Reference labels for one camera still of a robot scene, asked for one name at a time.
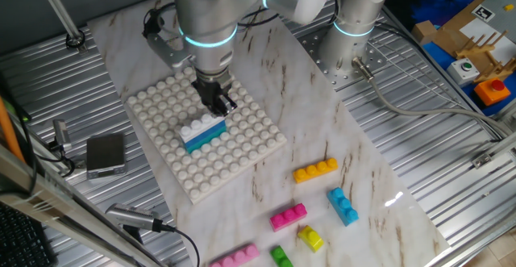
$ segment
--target light blue lego brick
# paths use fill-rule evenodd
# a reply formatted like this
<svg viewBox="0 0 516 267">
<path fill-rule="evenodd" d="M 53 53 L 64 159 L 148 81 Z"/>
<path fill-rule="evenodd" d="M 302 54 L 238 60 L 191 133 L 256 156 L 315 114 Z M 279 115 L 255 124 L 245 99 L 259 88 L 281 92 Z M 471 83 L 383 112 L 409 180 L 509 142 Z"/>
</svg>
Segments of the light blue lego brick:
<svg viewBox="0 0 516 267">
<path fill-rule="evenodd" d="M 339 215 L 340 220 L 344 223 L 344 226 L 347 227 L 350 223 L 358 219 L 358 213 L 353 210 L 351 202 L 344 196 L 344 192 L 341 188 L 337 187 L 330 191 L 327 197 Z"/>
<path fill-rule="evenodd" d="M 220 134 L 224 133 L 226 131 L 226 125 L 224 127 L 219 128 L 217 131 L 212 131 L 208 136 L 205 136 L 203 140 L 199 140 L 196 144 L 189 144 L 186 145 L 186 151 L 188 153 L 193 152 L 196 149 L 199 149 L 202 145 L 209 143 L 213 138 L 219 137 Z"/>
<path fill-rule="evenodd" d="M 191 145 L 195 145 L 197 143 L 199 143 L 199 141 L 203 141 L 206 139 L 207 136 L 211 136 L 211 134 L 213 132 L 216 132 L 216 131 L 220 131 L 220 129 L 223 128 L 224 131 L 226 131 L 226 121 L 222 121 L 216 125 L 214 125 L 213 127 L 211 127 L 210 129 L 207 129 L 206 131 L 204 131 L 203 133 L 195 136 L 193 139 L 189 140 L 188 142 L 185 143 L 185 146 L 190 148 Z"/>
</svg>

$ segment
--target white marble board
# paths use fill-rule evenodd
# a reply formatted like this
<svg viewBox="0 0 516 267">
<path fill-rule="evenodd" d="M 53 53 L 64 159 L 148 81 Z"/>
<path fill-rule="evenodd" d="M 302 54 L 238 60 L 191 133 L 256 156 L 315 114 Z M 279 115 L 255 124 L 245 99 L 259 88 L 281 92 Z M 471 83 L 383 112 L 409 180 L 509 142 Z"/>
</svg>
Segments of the white marble board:
<svg viewBox="0 0 516 267">
<path fill-rule="evenodd" d="M 148 8 L 170 1 L 142 2 L 89 22 L 122 100 L 172 74 L 141 35 Z M 287 144 L 199 204 L 192 205 L 128 111 L 177 226 L 195 240 L 203 264 L 251 242 L 261 255 L 246 266 L 274 266 L 268 251 L 278 244 L 296 267 L 424 266 L 449 247 L 280 20 L 236 36 L 231 70 Z M 327 157 L 337 159 L 339 170 L 293 181 L 295 169 Z M 360 217 L 348 227 L 326 198 L 336 186 Z M 268 219 L 299 202 L 306 218 L 273 232 Z M 325 241 L 317 253 L 296 236 L 307 224 Z"/>
</svg>

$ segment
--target lego baseplate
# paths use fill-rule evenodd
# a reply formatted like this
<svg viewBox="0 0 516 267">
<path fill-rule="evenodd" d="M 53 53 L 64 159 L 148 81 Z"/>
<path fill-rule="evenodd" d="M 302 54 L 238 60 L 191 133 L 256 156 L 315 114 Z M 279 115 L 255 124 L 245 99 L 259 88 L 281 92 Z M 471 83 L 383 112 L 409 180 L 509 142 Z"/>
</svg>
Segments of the lego baseplate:
<svg viewBox="0 0 516 267">
<path fill-rule="evenodd" d="M 286 143 L 258 103 L 233 81 L 230 97 L 238 107 L 226 117 L 227 131 L 188 154 L 179 136 L 181 127 L 209 113 L 191 86 L 194 80 L 194 70 L 186 68 L 127 99 L 193 204 Z"/>
</svg>

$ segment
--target pink lego brick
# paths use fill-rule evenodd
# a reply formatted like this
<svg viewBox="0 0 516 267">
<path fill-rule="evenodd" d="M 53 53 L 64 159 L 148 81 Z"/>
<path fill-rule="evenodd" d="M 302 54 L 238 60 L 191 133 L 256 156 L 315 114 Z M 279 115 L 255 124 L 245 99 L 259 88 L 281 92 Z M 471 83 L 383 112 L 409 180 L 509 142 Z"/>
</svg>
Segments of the pink lego brick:
<svg viewBox="0 0 516 267">
<path fill-rule="evenodd" d="M 250 244 L 215 263 L 211 263 L 210 267 L 238 267 L 259 255 L 260 252 L 258 252 L 256 245 Z"/>
<path fill-rule="evenodd" d="M 295 207 L 290 208 L 280 214 L 274 215 L 270 222 L 275 232 L 280 231 L 282 228 L 287 227 L 298 220 L 306 217 L 306 208 L 302 203 L 297 204 Z"/>
</svg>

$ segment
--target keyboard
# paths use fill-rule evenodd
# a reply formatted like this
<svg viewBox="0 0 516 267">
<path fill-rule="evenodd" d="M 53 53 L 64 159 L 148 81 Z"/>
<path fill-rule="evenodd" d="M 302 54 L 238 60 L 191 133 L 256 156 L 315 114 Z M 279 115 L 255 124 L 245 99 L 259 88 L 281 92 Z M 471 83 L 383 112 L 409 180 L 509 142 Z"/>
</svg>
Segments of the keyboard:
<svg viewBox="0 0 516 267">
<path fill-rule="evenodd" d="M 55 264 L 41 223 L 0 203 L 0 267 Z"/>
</svg>

